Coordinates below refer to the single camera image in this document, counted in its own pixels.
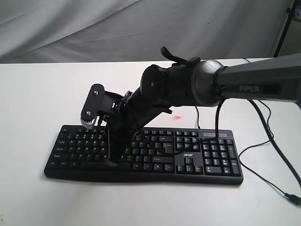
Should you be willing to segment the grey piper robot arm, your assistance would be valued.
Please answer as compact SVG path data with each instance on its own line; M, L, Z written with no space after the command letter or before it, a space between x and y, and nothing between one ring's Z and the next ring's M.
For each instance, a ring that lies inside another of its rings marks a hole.
M229 98L301 102L301 56L224 66L216 60L162 68L151 65L140 87L118 101L110 132L109 164L120 161L136 132L170 107L214 107Z

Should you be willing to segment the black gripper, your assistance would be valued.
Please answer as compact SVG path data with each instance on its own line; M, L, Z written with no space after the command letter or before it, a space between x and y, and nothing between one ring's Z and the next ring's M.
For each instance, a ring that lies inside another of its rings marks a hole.
M141 132L142 127L161 113L172 113L171 105L160 100L152 102L139 90L124 96L116 104L115 115L107 122L108 154L105 162L111 167L119 164L132 138Z

